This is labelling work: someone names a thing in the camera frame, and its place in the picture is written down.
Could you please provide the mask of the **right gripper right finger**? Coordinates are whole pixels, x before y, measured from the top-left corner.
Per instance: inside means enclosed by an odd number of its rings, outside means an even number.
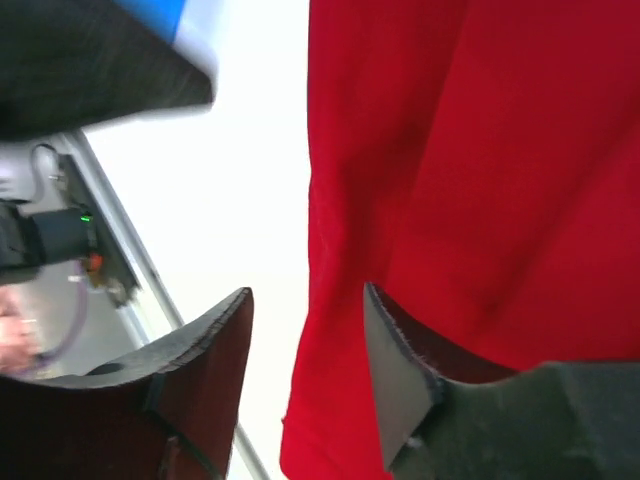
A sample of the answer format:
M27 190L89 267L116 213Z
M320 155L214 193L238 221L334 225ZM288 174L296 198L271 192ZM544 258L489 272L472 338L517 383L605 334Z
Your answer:
M374 284L364 330L385 469L396 479L635 479L637 363L515 372L455 345Z

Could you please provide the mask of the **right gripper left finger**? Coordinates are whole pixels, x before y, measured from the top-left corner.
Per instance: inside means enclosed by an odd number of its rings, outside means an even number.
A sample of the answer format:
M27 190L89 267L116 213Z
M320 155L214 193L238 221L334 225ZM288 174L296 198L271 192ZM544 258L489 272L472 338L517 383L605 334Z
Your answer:
M251 341L248 288L85 375L1 380L5 479L222 479Z

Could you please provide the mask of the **red skirt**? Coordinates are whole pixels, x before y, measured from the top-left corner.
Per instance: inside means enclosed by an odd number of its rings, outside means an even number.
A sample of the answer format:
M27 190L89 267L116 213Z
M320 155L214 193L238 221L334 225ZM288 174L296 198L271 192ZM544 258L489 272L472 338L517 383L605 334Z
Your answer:
M639 5L314 1L290 479L381 479L363 288L490 361L639 356Z

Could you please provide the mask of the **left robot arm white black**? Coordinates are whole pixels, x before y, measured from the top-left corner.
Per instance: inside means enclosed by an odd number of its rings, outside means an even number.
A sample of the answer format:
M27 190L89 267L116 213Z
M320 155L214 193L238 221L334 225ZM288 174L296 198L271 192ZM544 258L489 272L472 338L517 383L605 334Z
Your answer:
M208 106L214 1L4 1L1 139Z

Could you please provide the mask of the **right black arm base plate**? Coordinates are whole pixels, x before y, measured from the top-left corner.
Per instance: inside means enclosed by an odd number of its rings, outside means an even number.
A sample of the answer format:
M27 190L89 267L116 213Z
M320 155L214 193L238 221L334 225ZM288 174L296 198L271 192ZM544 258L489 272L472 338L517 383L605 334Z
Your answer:
M90 284L106 291L117 307L134 301L146 280L141 243L97 158L61 153L58 190L89 225L91 253L84 261Z

